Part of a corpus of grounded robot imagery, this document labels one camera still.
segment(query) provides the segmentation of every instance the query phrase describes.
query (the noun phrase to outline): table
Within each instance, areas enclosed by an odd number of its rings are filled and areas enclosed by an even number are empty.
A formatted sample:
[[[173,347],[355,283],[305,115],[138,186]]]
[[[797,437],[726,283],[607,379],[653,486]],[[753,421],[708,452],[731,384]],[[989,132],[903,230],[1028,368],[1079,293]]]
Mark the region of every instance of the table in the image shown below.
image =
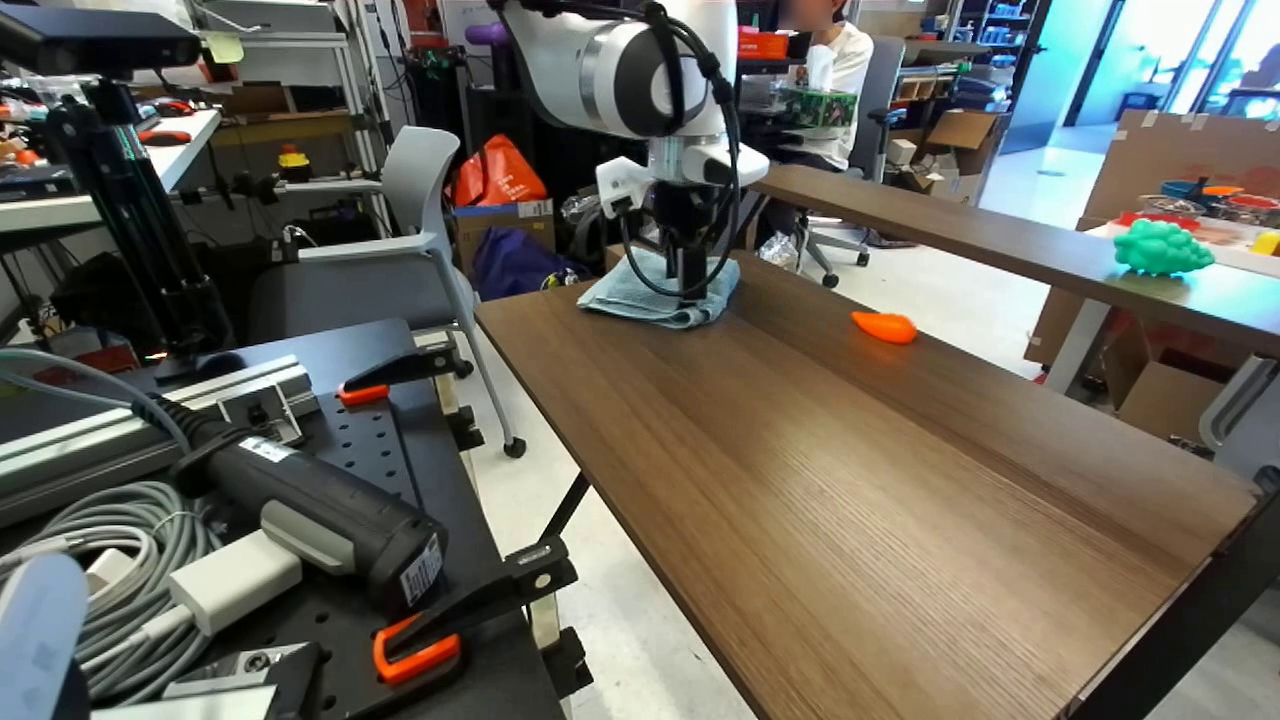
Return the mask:
[[[207,137],[217,132],[220,111],[196,111],[196,115],[165,115],[165,132],[188,132],[191,143],[173,146],[142,146],[153,157],[153,169],[159,177],[159,186],[173,190],[191,161],[203,152]],[[48,199],[21,199],[0,202],[0,235],[26,235],[26,230],[60,230],[60,229],[85,229],[95,225],[93,194],[48,194]]]
[[[773,162],[758,190],[884,235],[921,241],[1014,274],[1082,293],[1138,317],[1189,319],[1244,352],[1280,352],[1280,281],[1238,268],[1203,268],[1189,281],[1149,281],[1115,268],[1106,242],[984,208],[862,183],[851,177]]]
[[[481,499],[458,469],[457,442],[438,417],[431,384],[396,384],[390,412],[341,412],[331,388],[387,355],[413,352],[402,319],[353,322],[315,336],[243,347],[243,361],[300,355],[321,397],[321,412],[305,421],[305,448],[353,469],[367,482],[419,499],[448,529],[444,582],[465,587],[498,568]],[[220,646],[263,646],[286,641],[321,641],[322,662],[322,720],[345,715],[380,697],[367,658],[367,636],[385,619],[362,609],[353,582],[308,568],[308,581],[284,598],[260,609],[250,619],[220,636]],[[539,653],[522,633],[497,627],[469,653],[469,677],[438,697],[396,715],[560,715],[560,697],[542,670]]]
[[[1280,568],[1276,494],[743,254],[710,327],[481,306],[758,715],[1138,715]]]

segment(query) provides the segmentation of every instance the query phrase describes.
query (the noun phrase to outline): gray floor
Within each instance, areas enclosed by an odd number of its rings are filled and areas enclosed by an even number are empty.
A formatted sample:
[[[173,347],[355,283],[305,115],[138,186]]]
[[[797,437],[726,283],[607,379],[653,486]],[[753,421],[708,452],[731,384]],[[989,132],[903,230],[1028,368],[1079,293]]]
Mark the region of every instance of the gray floor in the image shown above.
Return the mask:
[[[1094,132],[1082,141],[1067,137],[1049,152],[1005,157],[984,202],[1049,225],[1077,225],[1101,169],[1101,152],[1089,146],[1094,146]],[[1042,303],[1042,283],[932,248],[875,251],[872,268],[851,268],[851,254],[839,251],[830,260],[839,262],[844,296],[872,306],[913,313],[924,330],[1019,374],[1037,374],[1019,352]],[[522,458],[504,458],[497,442],[469,454],[490,532],[498,549],[510,551],[534,540],[560,491],[575,475],[575,462],[487,343],[483,355],[498,368],[498,388],[517,409],[518,437],[529,438]],[[497,437],[476,379],[465,379],[458,397],[470,400],[481,429]],[[579,582],[560,594],[560,615],[579,627],[594,670],[594,682],[566,705],[570,715],[753,715],[594,494],[582,499],[563,540],[579,568]],[[1265,594],[1154,707],[1154,715],[1280,715],[1280,592]]]

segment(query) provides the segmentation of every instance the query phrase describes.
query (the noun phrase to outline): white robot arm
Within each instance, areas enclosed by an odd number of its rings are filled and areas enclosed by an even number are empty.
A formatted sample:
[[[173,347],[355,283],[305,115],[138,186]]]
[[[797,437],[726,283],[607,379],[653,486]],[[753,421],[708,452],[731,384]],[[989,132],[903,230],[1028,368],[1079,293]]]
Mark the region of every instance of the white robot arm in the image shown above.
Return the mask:
[[[643,4],[640,14],[601,10],[601,4],[591,10],[579,0],[490,4],[518,49],[542,115],[582,132],[649,141],[643,169],[628,161],[594,169],[607,217],[613,199],[643,190],[640,180],[676,186],[743,186],[765,180],[768,161],[734,146],[734,124],[720,106],[720,100],[731,100],[734,74],[731,0]]]

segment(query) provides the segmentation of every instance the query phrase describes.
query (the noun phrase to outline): person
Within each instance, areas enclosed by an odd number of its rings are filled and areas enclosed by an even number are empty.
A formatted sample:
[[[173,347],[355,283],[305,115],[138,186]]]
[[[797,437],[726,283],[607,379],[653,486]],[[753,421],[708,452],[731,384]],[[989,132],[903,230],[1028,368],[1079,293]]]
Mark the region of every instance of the person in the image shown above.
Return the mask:
[[[859,97],[872,65],[872,35],[844,20],[846,0],[791,0],[791,82],[805,92],[846,92]],[[765,152],[779,162],[810,162],[828,170],[846,170],[846,152],[856,141],[856,111],[839,127],[779,127]],[[773,199],[758,217],[758,254],[797,262],[800,208]]]

